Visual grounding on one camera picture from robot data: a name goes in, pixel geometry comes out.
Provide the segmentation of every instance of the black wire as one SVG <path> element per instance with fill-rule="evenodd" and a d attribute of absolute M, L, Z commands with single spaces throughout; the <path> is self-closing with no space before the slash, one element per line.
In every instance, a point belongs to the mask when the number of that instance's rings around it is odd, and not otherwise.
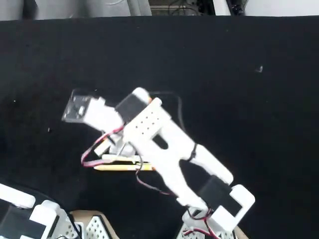
<path fill-rule="evenodd" d="M 147 188 L 149 188 L 149 189 L 158 191 L 158 192 L 161 193 L 161 194 L 175 196 L 174 193 L 168 193 L 168 192 L 162 191 L 161 189 L 159 189 L 159 188 L 157 188 L 157 187 L 154 187 L 154 186 L 152 186 L 152 185 L 150 185 L 150 184 L 148 184 L 148 183 L 143 182 L 143 180 L 141 180 L 141 179 L 139 178 L 139 172 L 142 170 L 144 161 L 143 161 L 141 155 L 138 153 L 137 149 L 134 147 L 134 145 L 131 144 L 131 146 L 133 147 L 133 149 L 135 150 L 136 154 L 137 154 L 138 157 L 140 158 L 140 163 L 141 163 L 141 164 L 140 164 L 140 168 L 139 168 L 139 169 L 136 171 L 136 173 L 135 173 L 136 180 L 137 180 L 139 183 L 141 182 L 141 184 L 142 184 L 143 186 L 145 186 L 145 187 L 147 187 Z"/>
<path fill-rule="evenodd" d="M 189 207 L 186 207 L 186 209 L 187 209 L 189 217 L 192 218 L 193 220 L 203 220 L 203 219 L 207 218 L 209 216 L 209 214 L 212 212 L 212 210 L 209 208 L 205 216 L 203 216 L 201 218 L 196 218 L 195 216 L 193 216 L 190 213 Z"/>
<path fill-rule="evenodd" d="M 176 97 L 177 99 L 177 103 L 178 103 L 178 106 L 177 106 L 177 118 L 178 118 L 178 121 L 179 121 L 179 126 L 180 128 L 185 132 L 186 132 L 186 129 L 185 129 L 185 125 L 184 125 L 184 120 L 183 120 L 183 114 L 182 114 L 182 107 L 183 107 L 183 101 L 181 99 L 181 97 L 172 92 L 172 91 L 154 91 L 154 92 L 149 92 L 150 95 L 171 95 L 171 96 L 174 96 Z"/>
<path fill-rule="evenodd" d="M 168 9 L 167 9 L 167 14 L 168 14 L 168 15 L 170 15 L 170 12 L 169 12 L 170 7 L 171 7 L 173 4 L 177 3 L 178 1 L 180 1 L 180 0 L 174 0 L 174 1 L 172 1 L 172 2 L 168 5 Z"/>

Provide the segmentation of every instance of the white plastic piece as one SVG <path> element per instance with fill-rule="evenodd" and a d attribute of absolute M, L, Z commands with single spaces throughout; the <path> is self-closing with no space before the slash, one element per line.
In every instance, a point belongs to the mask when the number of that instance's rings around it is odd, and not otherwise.
<path fill-rule="evenodd" d="M 242 206 L 242 208 L 239 210 L 236 216 L 232 216 L 223 206 L 219 206 L 214 211 L 212 216 L 207 220 L 208 225 L 216 234 L 220 232 L 233 231 L 255 202 L 255 197 L 242 185 L 236 185 L 232 187 L 232 191 L 229 195 L 233 199 L 235 199 Z M 204 214 L 204 212 L 201 212 L 198 217 L 202 217 L 204 216 Z M 182 219 L 188 226 L 192 226 L 202 230 L 207 229 L 202 220 L 193 220 L 189 216 L 188 212 L 184 213 Z"/>
<path fill-rule="evenodd" d="M 155 98 L 125 128 L 124 142 L 131 138 L 152 139 L 159 129 L 170 120 L 170 115 L 161 107 L 161 100 Z"/>
<path fill-rule="evenodd" d="M 111 132 L 115 128 L 120 128 L 124 122 L 113 107 L 105 106 L 104 103 L 103 98 L 92 98 L 83 122 L 99 131 Z"/>
<path fill-rule="evenodd" d="M 133 90 L 132 94 L 137 96 L 144 103 L 149 104 L 150 95 L 145 89 L 138 87 Z"/>
<path fill-rule="evenodd" d="M 86 239 L 110 239 L 100 217 L 92 217 L 86 228 Z"/>
<path fill-rule="evenodd" d="M 35 197 L 17 189 L 0 184 L 0 199 L 20 208 L 33 208 Z"/>
<path fill-rule="evenodd" d="M 46 226 L 41 239 L 47 239 L 56 217 L 57 212 L 54 209 L 44 205 L 37 205 L 29 219 Z"/>
<path fill-rule="evenodd" d="M 147 161 L 156 168 L 165 184 L 178 195 L 177 201 L 185 206 L 207 209 L 203 200 L 186 184 L 179 167 L 180 159 L 189 159 L 194 142 L 172 120 L 155 98 L 137 117 L 124 128 L 124 141 L 131 143 Z M 159 134 L 168 144 L 161 149 L 152 138 Z M 193 163 L 202 166 L 209 174 L 217 175 L 230 184 L 233 176 L 211 153 L 198 145 Z"/>
<path fill-rule="evenodd" d="M 102 159 L 103 160 L 108 160 L 109 162 L 114 162 L 114 161 L 131 161 L 132 163 L 135 164 L 135 162 L 139 162 L 140 158 L 136 155 L 136 156 L 132 156 L 132 157 L 124 157 L 124 156 L 117 156 L 115 154 L 103 154 L 102 155 Z"/>
<path fill-rule="evenodd" d="M 101 155 L 111 146 L 111 142 L 106 139 L 99 146 L 97 146 L 94 150 L 97 156 L 101 157 Z"/>
<path fill-rule="evenodd" d="M 255 203 L 255 197 L 242 185 L 232 187 L 230 196 L 232 196 L 232 198 L 234 198 L 242 206 L 238 214 L 233 217 L 225 208 L 219 206 L 208 220 L 208 222 L 213 220 L 214 223 L 218 224 L 218 226 L 228 232 L 234 230 L 240 220 Z"/>
<path fill-rule="evenodd" d="M 29 219 L 46 226 L 41 239 L 48 238 L 52 227 L 54 228 L 51 238 L 58 238 L 60 236 L 65 236 L 68 239 L 77 238 L 77 234 L 75 233 L 66 212 L 61 209 L 58 204 L 52 201 L 45 200 L 41 205 L 35 206 Z"/>

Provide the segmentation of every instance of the cable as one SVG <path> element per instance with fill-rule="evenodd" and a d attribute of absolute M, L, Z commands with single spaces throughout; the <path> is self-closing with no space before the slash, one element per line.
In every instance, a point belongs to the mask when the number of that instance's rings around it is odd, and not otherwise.
<path fill-rule="evenodd" d="M 207 210 L 207 213 L 204 217 L 201 217 L 201 218 L 196 218 L 195 216 L 193 216 L 191 213 L 190 213 L 190 210 L 189 210 L 189 207 L 186 208 L 187 209 L 187 212 L 188 212 L 188 215 L 190 218 L 192 218 L 193 220 L 206 220 L 208 219 L 210 216 L 211 216 L 211 213 L 212 213 L 212 210 L 209 208 Z"/>
<path fill-rule="evenodd" d="M 144 161 L 143 161 L 141 155 L 138 153 L 137 149 L 136 149 L 132 144 L 131 144 L 131 146 L 132 146 L 133 149 L 136 151 L 136 154 L 137 154 L 138 157 L 140 158 L 140 163 L 141 163 L 139 169 L 138 169 L 138 170 L 136 171 L 136 173 L 135 173 L 136 180 L 137 180 L 140 184 L 142 184 L 143 186 L 145 186 L 145 187 L 147 187 L 147 188 L 149 188 L 149 189 L 158 191 L 158 192 L 161 193 L 161 194 L 175 196 L 174 193 L 164 192 L 164 191 L 162 191 L 161 189 L 159 189 L 159 188 L 157 188 L 157 187 L 154 187 L 154 186 L 152 186 L 152 185 L 150 185 L 150 184 L 147 184 L 147 183 L 143 182 L 143 181 L 139 178 L 139 172 L 141 171 L 141 169 L 142 169 L 142 167 L 143 167 Z"/>
<path fill-rule="evenodd" d="M 103 159 L 98 159 L 98 160 L 92 160 L 92 161 L 85 161 L 85 158 L 89 155 L 89 153 L 92 151 L 92 149 L 94 148 L 94 146 L 101 142 L 102 140 L 104 140 L 105 138 L 107 138 L 108 136 L 114 134 L 114 133 L 117 133 L 117 132 L 120 132 L 121 130 L 123 130 L 123 126 L 120 127 L 120 128 L 117 128 L 117 129 L 114 129 L 113 131 L 111 132 L 108 132 L 108 133 L 104 133 L 102 136 L 100 136 L 92 145 L 91 147 L 89 147 L 81 156 L 81 164 L 83 165 L 83 167 L 86 167 L 86 168 L 92 168 L 92 167 L 95 167 L 95 166 L 98 166 L 98 165 L 101 165 L 101 164 L 104 164 L 104 163 L 109 163 L 109 161 L 106 161 L 106 160 L 103 160 Z"/>
<path fill-rule="evenodd" d="M 204 223 L 209 231 L 210 236 L 213 237 L 214 239 L 219 239 L 219 237 L 216 236 L 215 233 L 212 231 L 212 229 L 209 227 L 209 225 L 207 223 L 207 219 L 204 219 Z"/>
<path fill-rule="evenodd" d="M 174 0 L 174 1 L 172 1 L 172 2 L 168 5 L 168 9 L 167 9 L 167 14 L 168 14 L 168 15 L 170 15 L 170 12 L 169 12 L 170 7 L 171 7 L 174 3 L 177 3 L 178 1 L 180 1 L 180 0 Z"/>
<path fill-rule="evenodd" d="M 176 97 L 177 103 L 178 103 L 178 106 L 177 106 L 177 118 L 178 118 L 178 121 L 179 121 L 179 126 L 185 133 L 187 133 L 186 129 L 185 129 L 185 125 L 184 125 L 184 120 L 183 120 L 183 114 L 182 114 L 183 101 L 182 101 L 181 97 L 178 94 L 176 94 L 176 93 L 174 93 L 172 91 L 154 91 L 154 92 L 149 92 L 149 94 L 150 95 L 154 95 L 154 96 L 156 96 L 156 95 L 158 95 L 158 96 L 160 96 L 160 95 L 171 95 L 171 96 Z"/>

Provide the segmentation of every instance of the red wire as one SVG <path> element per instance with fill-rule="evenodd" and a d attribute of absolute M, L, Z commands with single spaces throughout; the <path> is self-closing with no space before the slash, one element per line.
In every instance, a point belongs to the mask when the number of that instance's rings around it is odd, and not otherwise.
<path fill-rule="evenodd" d="M 101 165 L 101 164 L 104 164 L 104 160 L 93 160 L 93 161 L 88 161 L 86 162 L 85 161 L 85 158 L 89 155 L 89 153 L 92 151 L 93 147 L 101 142 L 102 140 L 104 140 L 106 137 L 114 134 L 114 133 L 117 133 L 121 130 L 123 130 L 123 126 L 120 127 L 120 128 L 117 128 L 117 129 L 114 129 L 113 131 L 109 132 L 109 133 L 105 133 L 103 134 L 102 136 L 100 136 L 93 144 L 91 147 L 89 147 L 81 156 L 81 164 L 84 166 L 84 167 L 95 167 L 95 166 L 98 166 L 98 165 Z"/>
<path fill-rule="evenodd" d="M 198 229 L 198 228 L 194 228 L 194 230 L 188 231 L 188 232 L 184 233 L 184 236 L 187 236 L 187 235 L 189 235 L 189 234 L 191 234 L 191 233 L 193 233 L 193 232 L 202 233 L 202 234 L 204 234 L 204 235 L 206 235 L 206 236 L 209 236 L 209 237 L 211 236 L 209 233 L 205 232 L 204 230 Z"/>
<path fill-rule="evenodd" d="M 215 235 L 215 233 L 211 230 L 211 228 L 209 227 L 208 223 L 207 223 L 207 219 L 204 219 L 204 223 L 207 226 L 207 229 L 209 231 L 209 234 L 211 237 L 213 237 L 214 239 L 220 239 L 218 236 Z"/>

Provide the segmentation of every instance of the black mat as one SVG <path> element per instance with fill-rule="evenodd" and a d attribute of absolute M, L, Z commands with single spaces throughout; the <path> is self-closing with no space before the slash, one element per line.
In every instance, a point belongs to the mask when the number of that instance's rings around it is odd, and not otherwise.
<path fill-rule="evenodd" d="M 132 17 L 0 22 L 3 179 L 105 213 L 123 239 L 172 238 L 184 209 L 133 173 L 81 168 L 99 135 L 61 115 L 74 88 L 118 102 L 171 90 L 186 128 L 256 196 L 253 239 L 307 238 L 317 188 L 319 17 Z M 175 117 L 176 103 L 164 101 Z M 194 188 L 206 179 L 183 165 Z M 142 178 L 162 185 L 154 173 Z"/>

